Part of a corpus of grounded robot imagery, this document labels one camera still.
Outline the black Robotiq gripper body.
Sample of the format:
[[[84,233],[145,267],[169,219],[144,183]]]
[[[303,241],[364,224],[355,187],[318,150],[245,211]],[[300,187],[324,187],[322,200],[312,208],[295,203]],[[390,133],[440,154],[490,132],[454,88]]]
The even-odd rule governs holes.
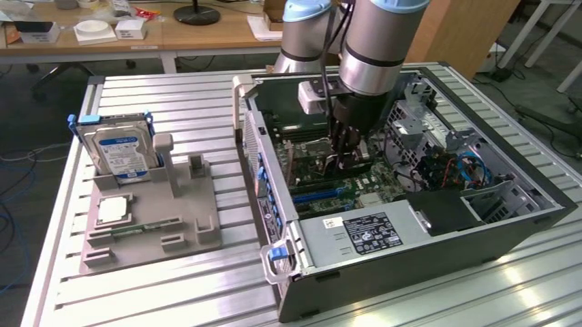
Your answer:
[[[356,93],[336,97],[334,117],[343,126],[355,129],[359,134],[367,135],[374,128],[383,111],[383,96],[364,96]]]

